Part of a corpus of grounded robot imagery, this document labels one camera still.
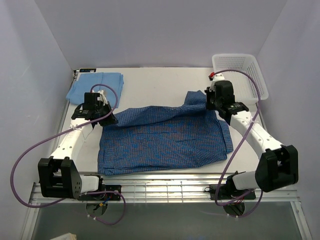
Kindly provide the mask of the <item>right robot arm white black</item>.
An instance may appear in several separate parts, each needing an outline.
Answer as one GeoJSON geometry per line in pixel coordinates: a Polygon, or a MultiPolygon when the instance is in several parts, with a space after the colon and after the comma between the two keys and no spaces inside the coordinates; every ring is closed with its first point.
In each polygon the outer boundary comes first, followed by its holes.
{"type": "Polygon", "coordinates": [[[260,189],[269,193],[298,182],[298,150],[293,145],[282,144],[254,121],[248,107],[235,100],[230,81],[215,81],[205,93],[207,109],[217,111],[229,126],[237,130],[259,159],[255,171],[230,175],[218,191],[237,199],[247,190],[260,189]]]}

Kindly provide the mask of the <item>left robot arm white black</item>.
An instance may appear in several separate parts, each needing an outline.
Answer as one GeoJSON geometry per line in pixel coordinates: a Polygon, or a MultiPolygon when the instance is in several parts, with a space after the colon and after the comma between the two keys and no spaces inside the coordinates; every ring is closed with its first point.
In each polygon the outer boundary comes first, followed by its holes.
{"type": "Polygon", "coordinates": [[[95,125],[116,124],[104,90],[86,92],[78,105],[66,133],[56,150],[38,162],[40,189],[46,198],[78,199],[89,193],[95,200],[106,195],[106,187],[98,175],[83,175],[77,169],[77,157],[95,125]]]}

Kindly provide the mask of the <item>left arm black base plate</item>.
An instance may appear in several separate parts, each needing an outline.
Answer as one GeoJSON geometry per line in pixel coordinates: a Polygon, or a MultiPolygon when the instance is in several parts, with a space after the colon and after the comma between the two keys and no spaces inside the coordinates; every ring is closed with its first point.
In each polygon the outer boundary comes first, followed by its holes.
{"type": "Polygon", "coordinates": [[[101,189],[98,189],[97,192],[103,192],[99,194],[82,194],[78,200],[79,201],[120,201],[122,198],[116,194],[122,192],[122,186],[117,185],[102,185],[101,189]]]}

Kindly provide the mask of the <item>blue checked long sleeve shirt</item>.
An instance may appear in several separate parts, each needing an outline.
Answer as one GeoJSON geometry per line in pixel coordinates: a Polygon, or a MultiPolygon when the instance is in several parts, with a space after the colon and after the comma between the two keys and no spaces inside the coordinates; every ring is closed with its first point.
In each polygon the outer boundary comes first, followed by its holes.
{"type": "Polygon", "coordinates": [[[181,106],[129,108],[115,117],[99,142],[102,175],[200,168],[234,149],[228,124],[206,109],[201,91],[189,91],[181,106]]]}

